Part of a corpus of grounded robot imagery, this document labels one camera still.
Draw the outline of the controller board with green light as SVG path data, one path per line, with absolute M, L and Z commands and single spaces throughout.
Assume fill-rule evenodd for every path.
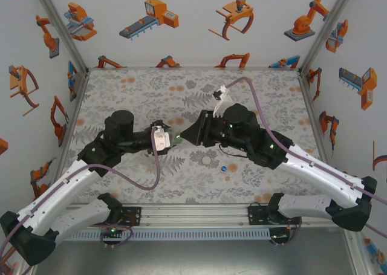
M 105 249 L 115 249 L 126 244 L 134 235 L 132 228 L 121 226 L 103 228 L 100 232 L 100 242 Z M 106 238 L 119 239 L 118 241 L 106 242 Z
M 302 226 L 302 218 L 295 217 L 288 220 L 285 227 L 277 227 L 270 229 L 270 243 L 275 248 L 285 248 L 289 246 L 298 237 Z

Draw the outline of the floral patterned table mat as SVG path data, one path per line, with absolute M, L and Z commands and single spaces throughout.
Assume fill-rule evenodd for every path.
M 291 138 L 318 156 L 311 122 L 295 71 L 246 70 L 94 70 L 86 87 L 76 121 L 66 164 L 105 127 L 104 121 L 116 110 L 134 115 L 134 130 L 142 131 L 162 120 L 182 132 L 198 114 L 212 110 L 213 92 L 230 85 L 232 99 L 256 111 L 251 88 L 254 83 L 264 116 L 271 130 Z M 209 165 L 202 158 L 212 159 Z M 227 172 L 220 167 L 226 166 Z M 159 172 L 154 157 L 145 152 L 126 154 L 117 173 L 107 173 L 77 198 L 86 204 L 102 193 L 123 203 L 237 204 L 268 202 L 274 193 L 317 195 L 311 184 L 278 170 L 255 165 L 229 147 L 194 146 L 185 140 L 160 157 Z

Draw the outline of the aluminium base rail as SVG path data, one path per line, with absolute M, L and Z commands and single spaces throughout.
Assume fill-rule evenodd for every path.
M 138 228 L 250 228 L 248 204 L 136 204 Z

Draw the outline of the aluminium frame post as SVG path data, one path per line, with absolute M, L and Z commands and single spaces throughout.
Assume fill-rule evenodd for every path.
M 67 28 L 59 16 L 59 13 L 52 0 L 38 0 L 41 6 L 44 8 L 46 14 L 48 15 L 49 20 L 55 27 L 58 32 L 58 35 L 61 41 L 66 46 L 70 56 L 73 58 L 77 69 L 80 70 L 85 76 L 88 74 L 88 67 L 86 66 L 82 56 L 79 53 L 79 50 L 76 48 L 76 45 L 71 38 Z
M 325 41 L 328 39 L 331 31 L 333 30 L 333 27 L 337 24 L 338 18 L 340 17 L 349 2 L 350 0 L 335 1 L 332 10 L 328 14 L 328 17 L 324 22 L 322 29 L 318 33 L 316 40 L 313 42 L 312 47 L 306 55 L 306 58 L 301 66 L 301 76 L 305 76 L 306 73 L 308 73 L 308 70 L 310 69 L 312 63 L 314 62 L 320 50 L 324 46 Z

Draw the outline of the aluminium side rail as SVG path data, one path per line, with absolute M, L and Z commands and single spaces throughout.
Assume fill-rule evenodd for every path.
M 56 171 L 56 174 L 55 174 L 55 179 L 53 181 L 54 183 L 59 181 L 59 179 L 61 178 L 61 176 L 63 174 L 64 166 L 65 166 L 65 163 L 66 163 L 66 160 L 67 160 L 68 150 L 70 148 L 73 132 L 74 132 L 74 129 L 76 127 L 76 121 L 77 121 L 77 118 L 79 116 L 80 108 L 82 106 L 82 102 L 83 102 L 83 98 L 84 98 L 84 95 L 85 95 L 86 87 L 87 87 L 87 84 L 88 84 L 88 81 L 89 81 L 89 77 L 90 77 L 90 72 L 88 72 L 86 74 L 86 76 L 81 79 L 82 83 L 81 83 L 80 88 L 79 88 L 79 92 L 78 92 L 78 95 L 77 95 L 74 112 L 73 112 L 73 114 L 71 116 L 71 120 L 70 120 L 68 129 L 67 129 L 67 133 L 65 135 L 64 142 L 63 142 L 63 149 L 62 149 L 62 153 L 61 153 L 61 156 L 60 156 L 60 159 L 59 159 L 59 162 L 58 162 L 58 167 L 57 167 L 57 171 Z
M 314 107 L 313 99 L 309 91 L 306 78 L 302 74 L 298 74 L 299 84 L 301 87 L 304 103 L 308 112 L 308 116 L 311 122 L 311 128 L 313 130 L 316 146 L 318 149 L 320 160 L 326 164 L 331 164 L 331 158 L 324 144 L 324 134 L 320 128 L 319 116 Z

